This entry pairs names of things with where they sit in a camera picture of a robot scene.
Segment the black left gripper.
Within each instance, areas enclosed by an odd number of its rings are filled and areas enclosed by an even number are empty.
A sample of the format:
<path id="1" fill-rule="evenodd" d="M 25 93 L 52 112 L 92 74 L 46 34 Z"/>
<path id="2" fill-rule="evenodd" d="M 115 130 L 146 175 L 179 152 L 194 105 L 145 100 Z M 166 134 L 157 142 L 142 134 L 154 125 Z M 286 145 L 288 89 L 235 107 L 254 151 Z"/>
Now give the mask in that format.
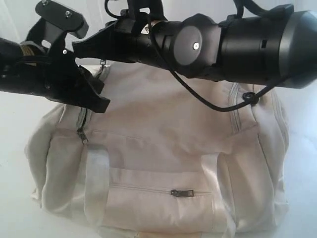
<path id="1" fill-rule="evenodd" d="M 104 113 L 110 100 L 101 96 L 104 84 L 70 52 L 49 55 L 34 45 L 0 46 L 0 90 L 45 97 L 51 101 Z"/>

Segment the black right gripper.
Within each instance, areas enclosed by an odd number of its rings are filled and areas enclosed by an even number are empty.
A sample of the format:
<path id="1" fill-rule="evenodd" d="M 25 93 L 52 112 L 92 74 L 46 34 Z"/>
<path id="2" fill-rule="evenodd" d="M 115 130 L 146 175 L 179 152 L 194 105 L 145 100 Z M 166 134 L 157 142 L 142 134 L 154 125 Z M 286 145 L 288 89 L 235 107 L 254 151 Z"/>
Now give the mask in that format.
<path id="1" fill-rule="evenodd" d="M 83 41 L 73 42 L 77 58 L 94 58 L 119 62 L 153 62 L 154 48 L 148 33 L 148 15 L 109 22 L 105 28 Z"/>

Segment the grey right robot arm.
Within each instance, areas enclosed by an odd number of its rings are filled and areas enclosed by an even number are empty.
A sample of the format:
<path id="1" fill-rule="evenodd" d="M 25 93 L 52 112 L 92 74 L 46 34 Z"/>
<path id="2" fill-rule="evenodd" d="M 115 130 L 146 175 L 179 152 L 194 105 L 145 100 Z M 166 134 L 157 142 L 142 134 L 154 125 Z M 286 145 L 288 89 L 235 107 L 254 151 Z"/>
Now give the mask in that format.
<path id="1" fill-rule="evenodd" d="M 270 10 L 237 0 L 237 13 L 168 21 L 159 0 L 130 0 L 116 21 L 81 42 L 75 55 L 139 62 L 187 78 L 303 88 L 317 77 L 317 16 L 292 4 Z"/>

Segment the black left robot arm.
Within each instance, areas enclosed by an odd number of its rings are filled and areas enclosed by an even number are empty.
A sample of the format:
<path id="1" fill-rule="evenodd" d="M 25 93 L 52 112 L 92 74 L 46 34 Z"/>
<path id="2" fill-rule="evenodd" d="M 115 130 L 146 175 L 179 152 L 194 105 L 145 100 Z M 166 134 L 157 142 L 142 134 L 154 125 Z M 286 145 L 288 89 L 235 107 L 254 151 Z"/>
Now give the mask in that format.
<path id="1" fill-rule="evenodd" d="M 45 97 L 51 101 L 104 113 L 110 100 L 104 84 L 79 66 L 72 52 L 45 50 L 33 42 L 0 40 L 0 90 Z"/>

